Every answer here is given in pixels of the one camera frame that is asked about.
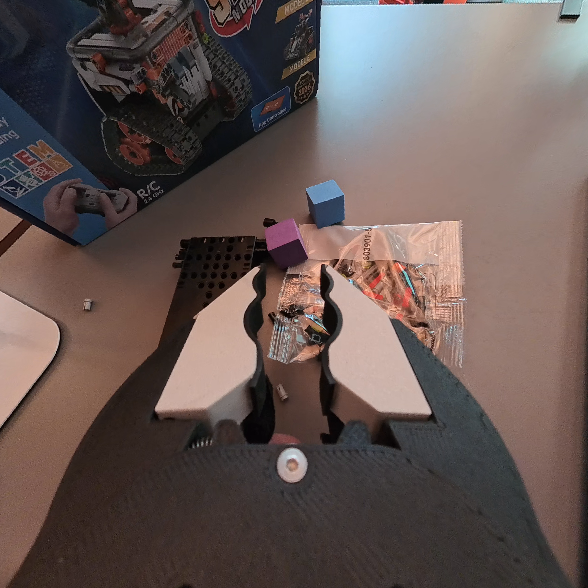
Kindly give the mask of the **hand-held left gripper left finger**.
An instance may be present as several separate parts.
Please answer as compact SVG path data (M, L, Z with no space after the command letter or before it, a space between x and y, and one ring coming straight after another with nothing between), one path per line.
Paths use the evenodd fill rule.
M240 426L250 443L275 430L273 392L258 332L263 325L266 267L251 269L194 319L155 406L160 419Z

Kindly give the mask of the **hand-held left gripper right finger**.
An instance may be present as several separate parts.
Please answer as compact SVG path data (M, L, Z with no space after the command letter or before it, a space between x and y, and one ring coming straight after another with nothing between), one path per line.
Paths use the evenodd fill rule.
M320 269L323 324L320 405L326 443L354 421L376 440L385 422L426 422L432 409L394 327L378 305L329 265Z

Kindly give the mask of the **purple foam cube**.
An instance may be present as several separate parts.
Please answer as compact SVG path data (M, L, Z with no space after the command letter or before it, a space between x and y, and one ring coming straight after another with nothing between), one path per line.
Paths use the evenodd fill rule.
M282 270L308 259L302 235L292 217L266 227L265 239L270 256Z

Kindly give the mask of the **blue foam cube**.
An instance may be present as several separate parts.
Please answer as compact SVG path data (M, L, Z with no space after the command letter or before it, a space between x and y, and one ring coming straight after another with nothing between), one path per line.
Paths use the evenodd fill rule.
M307 187L305 191L309 213L318 229L345 220L345 196L335 180Z

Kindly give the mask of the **small clear parts bag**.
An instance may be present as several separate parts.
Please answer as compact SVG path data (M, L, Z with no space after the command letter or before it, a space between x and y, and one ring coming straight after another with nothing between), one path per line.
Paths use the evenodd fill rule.
M271 314L269 359L283 364L305 362L319 356L330 338L323 322L321 265L321 261L308 261L287 270Z

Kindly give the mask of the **black perforated building plate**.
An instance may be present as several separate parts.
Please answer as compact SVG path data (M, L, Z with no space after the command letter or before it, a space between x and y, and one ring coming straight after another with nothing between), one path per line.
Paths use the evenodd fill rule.
M180 274L159 343L244 277L270 261L265 239L207 236L182 239L173 267Z

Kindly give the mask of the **clear plastic parts bag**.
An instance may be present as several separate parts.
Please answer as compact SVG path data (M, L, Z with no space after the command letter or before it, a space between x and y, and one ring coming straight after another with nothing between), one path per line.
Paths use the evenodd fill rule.
M308 259L289 270L290 305L322 313L320 269L330 266L392 319L400 320L445 365L461 368L466 298L462 222L303 224Z

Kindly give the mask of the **white booklet stand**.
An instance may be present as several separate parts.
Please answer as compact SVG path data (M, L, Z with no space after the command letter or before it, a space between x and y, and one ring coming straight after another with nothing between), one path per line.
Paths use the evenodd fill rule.
M1 292L1 426L53 361L57 323Z

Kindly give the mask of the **black perforated pad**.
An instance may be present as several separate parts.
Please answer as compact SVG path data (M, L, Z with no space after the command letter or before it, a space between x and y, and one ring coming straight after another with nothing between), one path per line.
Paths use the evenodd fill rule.
M587 180L581 184L574 217L575 260L571 273L576 297L578 418L579 418L579 547L578 586L587 587Z

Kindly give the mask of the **blue robot kit box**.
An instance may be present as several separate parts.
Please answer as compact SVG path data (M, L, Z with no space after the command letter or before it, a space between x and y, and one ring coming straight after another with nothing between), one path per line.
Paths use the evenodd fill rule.
M83 246L318 91L323 1L1 1L1 208Z

